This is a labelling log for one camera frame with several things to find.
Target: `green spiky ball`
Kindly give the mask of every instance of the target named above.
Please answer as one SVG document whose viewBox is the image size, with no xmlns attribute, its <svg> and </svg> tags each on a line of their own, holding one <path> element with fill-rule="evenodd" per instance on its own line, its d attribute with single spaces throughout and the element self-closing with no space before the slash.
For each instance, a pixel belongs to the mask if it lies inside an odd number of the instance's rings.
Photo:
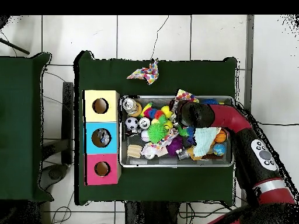
<svg viewBox="0 0 299 224">
<path fill-rule="evenodd" d="M 162 138 L 164 138 L 167 135 L 167 129 L 158 123 L 152 124 L 149 128 L 148 128 L 148 136 L 149 136 L 149 140 L 156 144 L 157 142 L 159 142 Z"/>
</svg>

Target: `blue box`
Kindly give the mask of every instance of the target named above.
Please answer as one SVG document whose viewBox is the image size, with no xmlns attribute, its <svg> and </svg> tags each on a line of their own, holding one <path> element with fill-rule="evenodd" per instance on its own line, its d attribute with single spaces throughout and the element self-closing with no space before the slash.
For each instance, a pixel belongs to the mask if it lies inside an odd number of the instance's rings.
<svg viewBox="0 0 299 224">
<path fill-rule="evenodd" d="M 108 146 L 99 148 L 92 142 L 92 134 L 97 129 L 106 129 L 110 136 Z M 87 154 L 112 154 L 117 153 L 117 144 L 119 142 L 119 129 L 117 122 L 87 122 L 86 123 L 86 153 Z"/>
</svg>

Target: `purple toy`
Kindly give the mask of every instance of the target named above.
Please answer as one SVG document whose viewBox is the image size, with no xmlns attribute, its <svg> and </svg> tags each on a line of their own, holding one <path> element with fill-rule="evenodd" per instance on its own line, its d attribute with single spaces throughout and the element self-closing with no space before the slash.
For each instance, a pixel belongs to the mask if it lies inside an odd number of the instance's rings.
<svg viewBox="0 0 299 224">
<path fill-rule="evenodd" d="M 183 148 L 183 138 L 181 136 L 175 137 L 166 148 L 169 155 L 176 156 L 176 151 Z"/>
</svg>

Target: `blue ball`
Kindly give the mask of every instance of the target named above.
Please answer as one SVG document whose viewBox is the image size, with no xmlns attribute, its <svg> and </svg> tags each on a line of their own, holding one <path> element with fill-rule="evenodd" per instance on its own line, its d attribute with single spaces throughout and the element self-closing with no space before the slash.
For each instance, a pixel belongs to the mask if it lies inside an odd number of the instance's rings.
<svg viewBox="0 0 299 224">
<path fill-rule="evenodd" d="M 215 99 L 205 99 L 201 101 L 202 104 L 210 104 L 210 105 L 217 105 L 219 104 L 218 101 L 216 101 Z"/>
<path fill-rule="evenodd" d="M 213 146 L 213 153 L 217 156 L 224 155 L 227 147 L 222 143 L 217 143 Z"/>
</svg>

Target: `yellow box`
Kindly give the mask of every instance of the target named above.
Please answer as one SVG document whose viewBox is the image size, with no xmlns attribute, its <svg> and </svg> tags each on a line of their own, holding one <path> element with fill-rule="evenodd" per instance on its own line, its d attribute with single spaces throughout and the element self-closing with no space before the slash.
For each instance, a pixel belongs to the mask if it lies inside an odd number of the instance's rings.
<svg viewBox="0 0 299 224">
<path fill-rule="evenodd" d="M 86 122 L 118 122 L 119 94 L 115 90 L 84 90 L 83 93 Z"/>
</svg>

